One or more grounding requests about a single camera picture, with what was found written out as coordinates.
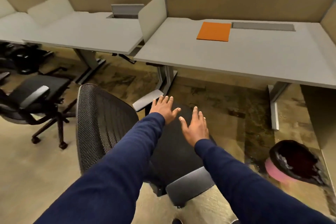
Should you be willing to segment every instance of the concrete floor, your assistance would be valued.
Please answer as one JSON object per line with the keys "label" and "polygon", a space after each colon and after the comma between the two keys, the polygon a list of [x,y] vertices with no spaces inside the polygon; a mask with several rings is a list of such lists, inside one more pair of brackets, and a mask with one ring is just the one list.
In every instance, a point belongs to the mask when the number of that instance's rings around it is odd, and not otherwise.
{"label": "concrete floor", "polygon": [[[75,77],[82,69],[75,53],[66,48],[57,51],[42,71],[62,65]],[[99,53],[106,65],[90,82],[131,104],[155,88],[156,69],[137,62],[131,65],[119,57]],[[13,74],[2,89],[9,93],[28,76]],[[263,162],[278,141],[293,139],[305,144],[324,164],[305,101],[299,85],[291,85],[279,100],[280,131],[270,128],[267,84],[265,80],[178,68],[169,95],[176,102],[197,105],[207,117],[209,131],[216,143],[238,160],[268,179],[286,193],[327,216],[335,214],[335,196],[331,186],[321,188],[297,181],[280,184],[270,178]],[[78,85],[71,84],[64,95],[64,108],[76,98]],[[32,223],[79,176],[75,119],[65,125],[66,150],[58,148],[57,127],[44,132],[39,144],[31,135],[42,125],[18,125],[0,119],[0,216],[2,223]],[[229,223],[235,216],[217,187],[176,209],[167,196],[156,197],[149,185],[142,186],[132,223],[171,223],[174,217],[185,223]]]}

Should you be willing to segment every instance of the shoe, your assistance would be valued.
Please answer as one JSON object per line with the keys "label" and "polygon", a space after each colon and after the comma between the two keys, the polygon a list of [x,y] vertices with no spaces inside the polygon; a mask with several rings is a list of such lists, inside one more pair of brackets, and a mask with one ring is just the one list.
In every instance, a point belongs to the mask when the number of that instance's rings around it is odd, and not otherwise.
{"label": "shoe", "polygon": [[183,224],[179,219],[174,219],[171,224]]}

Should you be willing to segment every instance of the orange square mat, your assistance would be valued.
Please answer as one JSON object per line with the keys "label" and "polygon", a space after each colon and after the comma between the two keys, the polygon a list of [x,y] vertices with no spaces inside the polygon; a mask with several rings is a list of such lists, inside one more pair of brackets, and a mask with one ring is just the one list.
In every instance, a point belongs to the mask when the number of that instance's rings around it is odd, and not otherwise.
{"label": "orange square mat", "polygon": [[229,41],[231,23],[203,22],[197,39],[213,41]]}

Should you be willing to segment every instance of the navy blue sleeve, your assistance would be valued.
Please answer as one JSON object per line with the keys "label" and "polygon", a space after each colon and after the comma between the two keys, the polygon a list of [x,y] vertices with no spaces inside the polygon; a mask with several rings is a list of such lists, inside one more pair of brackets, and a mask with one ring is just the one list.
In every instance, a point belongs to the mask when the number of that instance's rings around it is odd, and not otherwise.
{"label": "navy blue sleeve", "polygon": [[35,223],[131,223],[149,159],[164,125],[165,119],[159,113],[137,122]]}
{"label": "navy blue sleeve", "polygon": [[212,141],[199,140],[195,151],[241,224],[334,223],[275,187]]}

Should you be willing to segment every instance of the human hand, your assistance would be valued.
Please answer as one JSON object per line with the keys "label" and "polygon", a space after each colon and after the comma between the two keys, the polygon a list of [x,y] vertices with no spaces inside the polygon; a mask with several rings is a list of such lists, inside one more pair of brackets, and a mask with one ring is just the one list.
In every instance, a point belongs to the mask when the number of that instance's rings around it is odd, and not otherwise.
{"label": "human hand", "polygon": [[152,108],[150,109],[149,113],[158,112],[165,118],[166,125],[168,125],[176,118],[177,114],[181,111],[181,108],[176,108],[175,110],[171,111],[173,102],[173,97],[169,98],[168,96],[166,96],[165,98],[163,98],[163,96],[160,96],[157,102],[156,99],[153,100]]}
{"label": "human hand", "polygon": [[197,106],[194,107],[192,112],[192,119],[189,127],[183,117],[179,117],[179,120],[181,122],[183,135],[192,147],[194,147],[201,139],[209,139],[207,121],[202,112],[198,112]]}

